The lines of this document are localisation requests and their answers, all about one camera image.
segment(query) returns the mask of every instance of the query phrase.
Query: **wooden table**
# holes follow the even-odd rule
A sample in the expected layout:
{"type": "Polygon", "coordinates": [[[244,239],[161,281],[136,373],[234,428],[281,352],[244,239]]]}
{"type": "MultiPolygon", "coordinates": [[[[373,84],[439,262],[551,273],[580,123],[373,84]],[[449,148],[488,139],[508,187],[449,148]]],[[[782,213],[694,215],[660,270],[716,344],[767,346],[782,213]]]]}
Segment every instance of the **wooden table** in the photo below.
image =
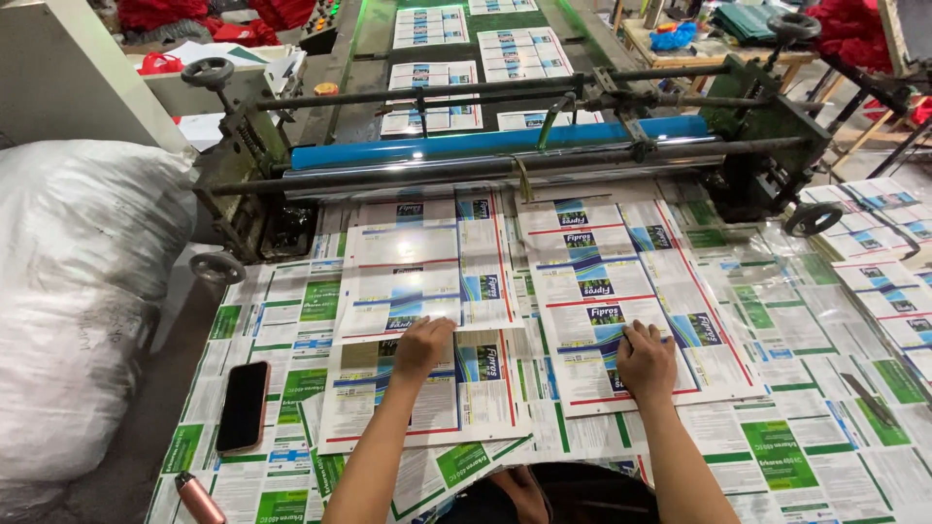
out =
{"type": "MultiPolygon", "coordinates": [[[[666,17],[661,17],[660,23],[669,21],[666,17]]],[[[660,51],[659,54],[651,51],[650,29],[644,29],[643,19],[627,19],[622,21],[624,30],[624,45],[630,50],[635,50],[647,63],[649,69],[662,69],[665,67],[683,67],[696,65],[719,65],[724,62],[725,56],[736,54],[741,60],[748,61],[754,58],[767,60],[767,57],[774,52],[771,48],[739,48],[726,43],[721,38],[707,38],[702,42],[692,42],[691,46],[695,48],[695,56],[687,55],[683,50],[680,51],[660,51]]],[[[777,65],[788,67],[783,75],[783,86],[780,92],[784,92],[789,87],[793,77],[800,71],[800,68],[807,63],[812,63],[818,58],[818,53],[813,51],[784,51],[777,58],[777,65]]],[[[706,76],[698,76],[693,80],[690,86],[690,92],[699,92],[705,85],[706,76]]]]}

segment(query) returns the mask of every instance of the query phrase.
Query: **hand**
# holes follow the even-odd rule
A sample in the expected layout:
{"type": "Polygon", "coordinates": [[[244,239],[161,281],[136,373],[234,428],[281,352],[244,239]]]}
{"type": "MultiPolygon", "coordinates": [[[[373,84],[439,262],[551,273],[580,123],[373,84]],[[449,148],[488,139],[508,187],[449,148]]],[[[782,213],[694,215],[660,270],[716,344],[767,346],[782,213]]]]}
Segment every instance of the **hand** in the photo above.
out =
{"type": "Polygon", "coordinates": [[[444,317],[422,317],[407,328],[398,340],[391,377],[404,383],[420,385],[440,362],[440,353],[450,343],[457,323],[444,317]]]}
{"type": "Polygon", "coordinates": [[[527,466],[499,471],[488,479],[512,499],[514,507],[518,510],[520,524],[547,524],[550,521],[541,489],[527,466]]]}
{"type": "Polygon", "coordinates": [[[677,383],[676,343],[673,337],[661,342],[660,330],[640,321],[622,328],[625,338],[618,344],[615,364],[624,387],[635,397],[638,407],[670,402],[677,383]]]}

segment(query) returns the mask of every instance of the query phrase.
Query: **smartphone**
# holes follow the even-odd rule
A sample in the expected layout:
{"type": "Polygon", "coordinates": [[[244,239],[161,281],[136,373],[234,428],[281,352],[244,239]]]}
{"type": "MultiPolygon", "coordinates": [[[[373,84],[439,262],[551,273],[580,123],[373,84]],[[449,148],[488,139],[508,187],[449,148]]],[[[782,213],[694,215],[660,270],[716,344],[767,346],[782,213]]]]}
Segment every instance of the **smartphone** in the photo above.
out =
{"type": "Polygon", "coordinates": [[[265,361],[230,369],[217,430],[217,453],[252,448],[262,442],[270,374],[271,365],[265,361]]]}

